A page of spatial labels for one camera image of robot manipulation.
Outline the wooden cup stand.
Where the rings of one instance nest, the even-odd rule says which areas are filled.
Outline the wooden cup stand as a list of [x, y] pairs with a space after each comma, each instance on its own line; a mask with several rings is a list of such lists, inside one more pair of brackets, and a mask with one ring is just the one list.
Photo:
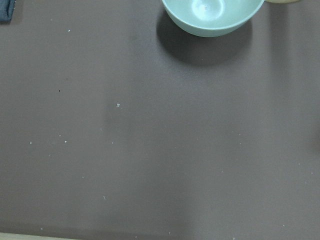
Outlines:
[[265, 2], [268, 3], [274, 3], [274, 4], [290, 4], [290, 3], [295, 3], [300, 0], [264, 0]]

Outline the grey folded cloth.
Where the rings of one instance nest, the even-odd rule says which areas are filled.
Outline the grey folded cloth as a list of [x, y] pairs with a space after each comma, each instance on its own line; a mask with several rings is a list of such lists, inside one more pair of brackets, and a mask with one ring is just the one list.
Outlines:
[[7, 23], [12, 20], [16, 0], [0, 0], [0, 22]]

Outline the mint green bowl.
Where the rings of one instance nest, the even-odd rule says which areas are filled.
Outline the mint green bowl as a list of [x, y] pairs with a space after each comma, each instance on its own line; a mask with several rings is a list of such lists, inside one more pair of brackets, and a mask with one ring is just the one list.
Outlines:
[[263, 0], [163, 0], [170, 19], [198, 37], [229, 34], [246, 24], [262, 7]]

